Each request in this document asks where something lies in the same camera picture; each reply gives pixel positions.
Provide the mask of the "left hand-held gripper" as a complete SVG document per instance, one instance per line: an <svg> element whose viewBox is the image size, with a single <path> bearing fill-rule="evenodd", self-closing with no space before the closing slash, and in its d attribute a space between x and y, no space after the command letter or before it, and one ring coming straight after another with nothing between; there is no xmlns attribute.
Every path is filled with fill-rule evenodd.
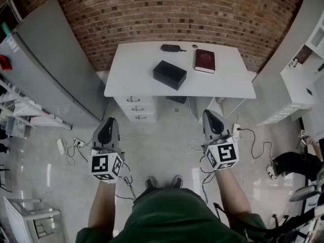
<svg viewBox="0 0 324 243"><path fill-rule="evenodd" d="M107 184L116 184L125 160L119 147L119 126L114 117L101 122L93 133L91 154L88 158L89 173Z"/></svg>

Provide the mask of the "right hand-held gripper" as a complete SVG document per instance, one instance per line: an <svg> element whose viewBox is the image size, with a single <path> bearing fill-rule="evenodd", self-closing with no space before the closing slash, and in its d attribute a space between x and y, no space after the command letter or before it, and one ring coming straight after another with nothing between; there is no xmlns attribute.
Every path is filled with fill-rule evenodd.
<svg viewBox="0 0 324 243"><path fill-rule="evenodd" d="M204 110L202 123L206 141L202 145L213 171L229 169L239 161L238 143L230 134L228 121L219 113Z"/></svg>

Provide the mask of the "black box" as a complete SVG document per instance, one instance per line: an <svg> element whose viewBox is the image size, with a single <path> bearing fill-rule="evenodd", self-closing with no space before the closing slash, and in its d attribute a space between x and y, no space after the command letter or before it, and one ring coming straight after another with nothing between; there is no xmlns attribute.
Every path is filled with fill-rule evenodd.
<svg viewBox="0 0 324 243"><path fill-rule="evenodd" d="M153 78L164 85L179 90L186 80L187 71L164 60L153 69Z"/></svg>

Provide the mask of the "person's right forearm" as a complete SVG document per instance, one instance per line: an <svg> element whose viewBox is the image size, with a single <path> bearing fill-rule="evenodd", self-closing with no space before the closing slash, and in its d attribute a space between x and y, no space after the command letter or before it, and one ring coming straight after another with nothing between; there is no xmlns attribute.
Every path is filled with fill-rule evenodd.
<svg viewBox="0 0 324 243"><path fill-rule="evenodd" d="M231 169L217 171L215 176L225 214L230 217L241 217L251 214L252 209L248 198L237 182Z"/></svg>

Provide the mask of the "person's left forearm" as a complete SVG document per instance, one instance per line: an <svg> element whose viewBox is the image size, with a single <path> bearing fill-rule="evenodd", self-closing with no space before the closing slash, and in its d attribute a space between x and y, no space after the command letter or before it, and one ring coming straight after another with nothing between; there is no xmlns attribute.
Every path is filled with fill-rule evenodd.
<svg viewBox="0 0 324 243"><path fill-rule="evenodd" d="M113 234L116 184L100 181L89 213L88 226Z"/></svg>

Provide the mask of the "white metal storage shelf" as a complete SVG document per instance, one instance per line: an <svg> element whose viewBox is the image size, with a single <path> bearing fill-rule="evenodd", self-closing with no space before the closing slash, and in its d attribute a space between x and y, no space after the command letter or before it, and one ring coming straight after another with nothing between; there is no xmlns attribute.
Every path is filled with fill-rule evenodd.
<svg viewBox="0 0 324 243"><path fill-rule="evenodd" d="M0 111L30 127L60 127L71 130L72 126L49 113L40 104L28 98L22 90L6 79L0 79Z"/></svg>

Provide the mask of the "white desk drawer unit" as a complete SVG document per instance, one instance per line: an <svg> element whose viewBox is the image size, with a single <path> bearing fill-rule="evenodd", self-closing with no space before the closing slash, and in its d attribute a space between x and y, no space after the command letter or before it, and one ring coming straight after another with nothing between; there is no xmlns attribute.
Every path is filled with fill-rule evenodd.
<svg viewBox="0 0 324 243"><path fill-rule="evenodd" d="M155 122L154 100L151 96L116 96L114 100L131 122Z"/></svg>

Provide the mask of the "red hardcover book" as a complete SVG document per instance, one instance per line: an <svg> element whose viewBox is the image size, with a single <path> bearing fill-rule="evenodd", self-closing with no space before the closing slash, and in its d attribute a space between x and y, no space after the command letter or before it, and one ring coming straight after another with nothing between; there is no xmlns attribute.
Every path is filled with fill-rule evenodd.
<svg viewBox="0 0 324 243"><path fill-rule="evenodd" d="M216 70L214 52L196 49L194 69L196 71L214 73Z"/></svg>

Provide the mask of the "large grey cabinet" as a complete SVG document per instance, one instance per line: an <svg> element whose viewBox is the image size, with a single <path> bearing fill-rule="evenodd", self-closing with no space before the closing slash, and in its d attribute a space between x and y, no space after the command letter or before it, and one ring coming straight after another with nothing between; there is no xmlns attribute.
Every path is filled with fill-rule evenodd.
<svg viewBox="0 0 324 243"><path fill-rule="evenodd" d="M107 106L104 83L74 36L58 0L33 10L4 39L3 77L73 127L94 127Z"/></svg>

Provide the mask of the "black glasses case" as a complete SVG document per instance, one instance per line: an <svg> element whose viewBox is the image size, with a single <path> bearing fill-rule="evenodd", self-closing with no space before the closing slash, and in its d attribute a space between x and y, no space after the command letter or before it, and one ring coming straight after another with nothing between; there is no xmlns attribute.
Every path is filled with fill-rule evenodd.
<svg viewBox="0 0 324 243"><path fill-rule="evenodd" d="M163 44L160 49L164 52L186 52L179 45Z"/></svg>

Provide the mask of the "person's green clothing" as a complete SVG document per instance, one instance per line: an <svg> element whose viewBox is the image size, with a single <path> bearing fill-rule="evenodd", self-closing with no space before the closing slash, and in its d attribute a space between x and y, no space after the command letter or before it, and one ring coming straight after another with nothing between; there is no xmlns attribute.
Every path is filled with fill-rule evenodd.
<svg viewBox="0 0 324 243"><path fill-rule="evenodd" d="M268 243L263 233L245 227L264 229L258 214L244 215L242 220L226 226L194 192L167 188L138 199L116 237L84 228L75 243Z"/></svg>

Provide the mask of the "black office chair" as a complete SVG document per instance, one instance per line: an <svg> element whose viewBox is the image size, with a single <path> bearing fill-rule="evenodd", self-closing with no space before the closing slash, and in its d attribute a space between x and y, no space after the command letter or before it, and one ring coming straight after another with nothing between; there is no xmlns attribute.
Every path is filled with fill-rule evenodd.
<svg viewBox="0 0 324 243"><path fill-rule="evenodd" d="M316 175L316 183L302 187L295 191L289 199L290 202L305 201L314 196L321 196L324 194L322 187L324 186L324 165ZM289 218L289 215L284 215L283 223L280 225L277 215L273 214L272 218L275 221L274 232L271 232L271 243L279 243L285 236L299 233L303 227L310 225L313 221L324 216L324 204L315 205L313 208L304 212L299 216Z"/></svg>

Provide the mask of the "red cloth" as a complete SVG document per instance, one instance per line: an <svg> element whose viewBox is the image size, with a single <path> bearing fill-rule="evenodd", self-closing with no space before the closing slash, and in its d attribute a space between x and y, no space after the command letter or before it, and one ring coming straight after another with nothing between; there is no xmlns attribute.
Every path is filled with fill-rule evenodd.
<svg viewBox="0 0 324 243"><path fill-rule="evenodd" d="M5 57L3 55L0 55L0 69L2 71L12 70L11 65L10 65L7 57Z"/></svg>

